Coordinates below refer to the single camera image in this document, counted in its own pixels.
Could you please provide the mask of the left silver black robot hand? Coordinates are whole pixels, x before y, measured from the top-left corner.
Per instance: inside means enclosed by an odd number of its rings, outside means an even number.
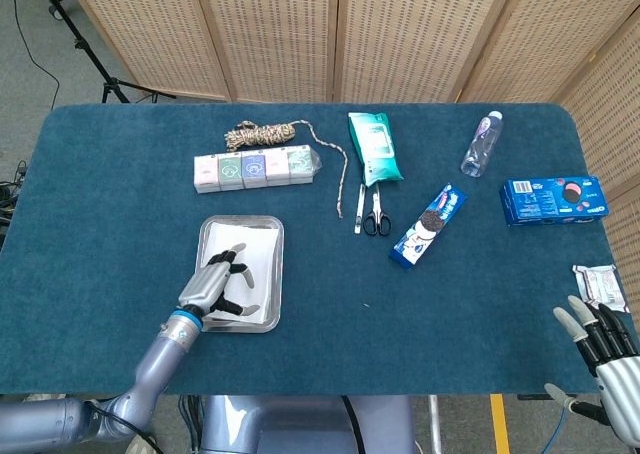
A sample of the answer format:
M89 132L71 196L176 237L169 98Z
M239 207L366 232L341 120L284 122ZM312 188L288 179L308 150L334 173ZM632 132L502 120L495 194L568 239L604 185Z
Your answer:
M235 316L246 317L257 312L259 305L241 306L225 298L224 290L229 278L241 274L246 285L255 287L250 268L244 263L235 263L236 256L246 248L245 243L234 245L213 255L207 264L199 268L190 278L178 298L178 310L196 319L200 324L203 318L221 311Z

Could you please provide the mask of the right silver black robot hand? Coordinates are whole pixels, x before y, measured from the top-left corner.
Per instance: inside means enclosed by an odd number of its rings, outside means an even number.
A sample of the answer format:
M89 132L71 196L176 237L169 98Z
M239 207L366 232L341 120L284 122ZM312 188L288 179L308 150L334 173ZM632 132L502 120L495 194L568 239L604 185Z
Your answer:
M612 429L632 454L640 454L640 348L619 316L606 305L568 297L572 313L553 315L580 353L599 390L598 405L580 401L553 383L546 394L563 409Z

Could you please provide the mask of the white paper napkin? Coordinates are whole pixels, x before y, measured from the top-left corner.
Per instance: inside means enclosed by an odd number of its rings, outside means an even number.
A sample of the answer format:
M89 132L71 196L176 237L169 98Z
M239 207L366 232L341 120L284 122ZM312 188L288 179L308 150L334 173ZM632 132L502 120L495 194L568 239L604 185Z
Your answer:
M249 308L248 316L215 311L214 319L250 324L262 324L267 320L267 305L272 292L273 255L277 238L278 230L273 228L245 227L218 222L212 222L207 228L200 243L197 266L204 266L214 254L244 243L246 247L236 256L234 263L246 264L254 280L254 287L249 288L241 274L234 274L229 278L224 290L226 300Z

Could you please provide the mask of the stainless steel rectangular tray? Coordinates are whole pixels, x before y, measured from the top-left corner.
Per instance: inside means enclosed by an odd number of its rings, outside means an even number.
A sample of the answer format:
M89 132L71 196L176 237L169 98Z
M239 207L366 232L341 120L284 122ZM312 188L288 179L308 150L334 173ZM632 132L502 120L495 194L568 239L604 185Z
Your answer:
M205 231L212 222L223 224L241 225L255 228L273 228L278 230L275 252L273 255L272 269L272 292L267 305L267 320L262 324L250 324L241 321L227 321L213 318L213 313L204 317L204 329L209 332L235 332L248 334L262 334L275 328L280 320L281 299L282 299L282 267L284 249L284 226L281 221L274 216L266 215L216 215L206 219L199 233L199 242L196 262L199 259L200 243L203 240Z

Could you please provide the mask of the white snack wrapper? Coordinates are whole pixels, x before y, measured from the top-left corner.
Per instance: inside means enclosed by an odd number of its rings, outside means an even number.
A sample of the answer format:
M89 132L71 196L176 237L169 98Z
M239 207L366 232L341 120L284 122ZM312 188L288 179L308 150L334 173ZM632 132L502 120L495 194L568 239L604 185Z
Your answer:
M630 312L615 265L573 265L572 271L576 277L580 297L586 304L604 304L613 311Z

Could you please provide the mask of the pocket tissue multipack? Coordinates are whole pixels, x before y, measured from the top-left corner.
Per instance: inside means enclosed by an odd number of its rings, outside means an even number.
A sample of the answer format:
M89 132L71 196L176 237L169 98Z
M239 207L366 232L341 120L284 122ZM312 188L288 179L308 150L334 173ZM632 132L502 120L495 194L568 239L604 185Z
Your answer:
M308 184L321 167L309 145L209 154L193 159L193 184L199 194Z

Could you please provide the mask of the silver-blue robot torso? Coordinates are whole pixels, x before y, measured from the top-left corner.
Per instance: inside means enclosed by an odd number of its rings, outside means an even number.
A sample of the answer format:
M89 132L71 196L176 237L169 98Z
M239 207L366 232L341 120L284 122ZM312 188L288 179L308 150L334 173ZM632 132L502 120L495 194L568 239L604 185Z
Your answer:
M212 395L200 454L416 454L405 395Z

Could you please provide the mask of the white shoe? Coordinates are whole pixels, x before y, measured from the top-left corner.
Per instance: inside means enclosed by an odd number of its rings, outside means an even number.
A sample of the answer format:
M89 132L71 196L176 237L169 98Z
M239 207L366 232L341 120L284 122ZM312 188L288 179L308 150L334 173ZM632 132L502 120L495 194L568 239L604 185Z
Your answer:
M124 454L156 454L155 449L140 435L136 435Z

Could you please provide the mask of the blue table cloth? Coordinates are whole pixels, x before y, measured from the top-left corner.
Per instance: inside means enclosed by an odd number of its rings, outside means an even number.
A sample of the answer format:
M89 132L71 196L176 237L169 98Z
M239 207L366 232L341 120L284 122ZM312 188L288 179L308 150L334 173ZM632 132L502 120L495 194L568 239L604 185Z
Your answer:
M572 266L612 260L603 226L510 227L513 178L586 173L556 104L504 104L479 178L460 171L489 106L373 104L404 179L384 185L386 237L353 231L360 165L352 104L87 104L43 123L0 250L0 393L127 390L191 277L202 222L271 215L284 226L281 318L265 334L206 333L174 393L537 393L594 390L553 309ZM238 122L302 120L323 140L308 185L198 194L193 159ZM405 269L393 246L451 183L467 200Z

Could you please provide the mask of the wide blue cookie box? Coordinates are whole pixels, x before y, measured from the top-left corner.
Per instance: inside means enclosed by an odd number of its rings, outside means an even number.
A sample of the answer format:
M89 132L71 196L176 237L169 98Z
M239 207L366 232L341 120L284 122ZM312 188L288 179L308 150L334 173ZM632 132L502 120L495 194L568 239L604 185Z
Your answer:
M596 176L509 179L499 195L510 226L584 224L609 215Z

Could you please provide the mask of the green wet wipes pack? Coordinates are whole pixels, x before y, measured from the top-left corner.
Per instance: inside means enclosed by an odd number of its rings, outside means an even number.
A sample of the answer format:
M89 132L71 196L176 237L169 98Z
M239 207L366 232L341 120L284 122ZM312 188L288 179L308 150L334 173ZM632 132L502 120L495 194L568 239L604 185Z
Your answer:
M387 115L349 112L348 123L352 142L363 167L365 186L403 180Z

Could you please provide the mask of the long slim blue cookie box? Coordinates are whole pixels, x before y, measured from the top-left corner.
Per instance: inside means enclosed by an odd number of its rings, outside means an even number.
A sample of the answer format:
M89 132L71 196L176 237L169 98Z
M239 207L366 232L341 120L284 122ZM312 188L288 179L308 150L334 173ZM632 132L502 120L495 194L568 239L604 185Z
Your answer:
M414 266L466 200L463 191L447 183L393 246L389 257L405 269Z

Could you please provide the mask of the wicker folding screen panel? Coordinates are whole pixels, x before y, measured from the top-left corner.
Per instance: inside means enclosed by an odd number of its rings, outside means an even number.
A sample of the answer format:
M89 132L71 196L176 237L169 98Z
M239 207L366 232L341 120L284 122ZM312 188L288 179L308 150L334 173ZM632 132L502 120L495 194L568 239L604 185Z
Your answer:
M604 227L640 335L640 6L558 99L609 202Z
M138 84L229 101L200 0L77 0Z
M507 0L460 102L548 102L640 0Z
M454 102L508 0L338 0L336 102Z
M199 0L232 100L325 102L338 0Z

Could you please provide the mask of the black tripod stand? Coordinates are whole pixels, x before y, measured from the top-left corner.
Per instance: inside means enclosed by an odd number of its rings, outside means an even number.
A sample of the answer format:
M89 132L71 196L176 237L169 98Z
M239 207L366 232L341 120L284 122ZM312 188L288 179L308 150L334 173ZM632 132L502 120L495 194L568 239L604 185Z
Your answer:
M62 3L65 0L48 0L48 1L49 1L48 11L51 14L51 16L57 20L63 21L66 24L66 26L69 28L69 30L74 36L74 47L78 50L83 51L88 56L89 60L92 62L94 67L98 70L99 74L103 78L103 92L102 92L102 98L101 98L101 102L103 104L107 102L107 99L110 94L113 94L121 103L130 103L129 98L122 91L122 87L131 88L131 89L135 89L135 90L147 93L152 103L156 103L159 97L165 97L173 100L176 99L175 95L158 91L156 89L144 87L131 82L127 82L127 81L118 79L114 76L111 76L107 71L106 67L103 65L103 63L100 61L98 56L95 54L95 52L91 48L88 41L81 34L81 32L79 31L75 23L69 17L67 11L62 5Z

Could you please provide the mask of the black handled scissors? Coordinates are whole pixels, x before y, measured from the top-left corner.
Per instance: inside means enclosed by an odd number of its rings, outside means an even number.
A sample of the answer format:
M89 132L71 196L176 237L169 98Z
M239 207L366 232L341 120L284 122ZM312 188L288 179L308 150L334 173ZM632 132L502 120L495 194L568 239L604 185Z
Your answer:
M376 184L372 193L372 209L364 217L362 227L369 236L388 236L392 223L389 216L383 211L379 185Z

